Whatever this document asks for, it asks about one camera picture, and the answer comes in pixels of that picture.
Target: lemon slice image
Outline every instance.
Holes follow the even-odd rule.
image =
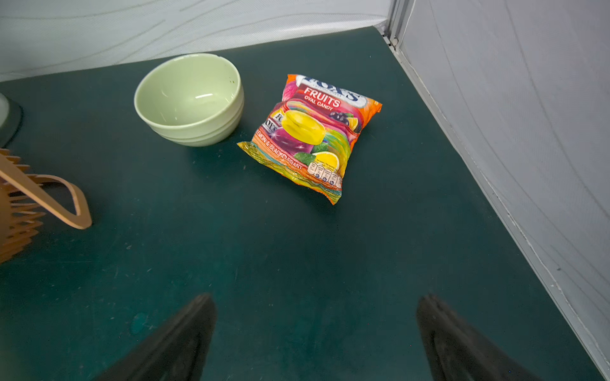
[[[339,158],[332,152],[322,151],[314,153],[314,162],[317,165],[322,165],[330,172],[336,172],[339,169]]]
[[[285,112],[282,127],[288,134],[303,143],[316,146],[324,140],[326,129],[315,118],[296,110]]]
[[[350,129],[352,131],[356,130],[356,127],[358,127],[358,118],[347,118],[348,122],[350,123]]]

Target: wooden handle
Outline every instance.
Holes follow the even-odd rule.
[[[22,191],[43,208],[53,213],[57,218],[77,229],[86,229],[91,226],[91,214],[83,192],[74,184],[67,182],[61,177],[50,175],[36,175],[30,178],[17,168],[5,156],[0,155],[0,177]],[[54,198],[37,185],[38,183],[57,182],[62,183],[72,194],[76,214],[70,213],[62,207]]]

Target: plastic candy wrapper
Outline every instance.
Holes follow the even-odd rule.
[[[381,103],[370,98],[291,74],[282,102],[252,141],[238,145],[259,163],[336,204],[354,144],[379,111]]]

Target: wooden object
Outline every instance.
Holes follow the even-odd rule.
[[[38,218],[46,213],[43,207],[68,225],[77,229],[91,226],[91,214],[83,192],[74,184],[50,175],[26,174],[30,166],[19,164],[21,158],[0,149],[0,263],[11,259],[32,242],[42,225]],[[70,213],[42,190],[44,183],[62,183],[70,191],[76,214]]]

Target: ceramic bowl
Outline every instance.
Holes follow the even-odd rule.
[[[154,68],[135,91],[135,111],[157,134],[208,146],[233,132],[243,112],[242,80],[215,54],[188,54]]]

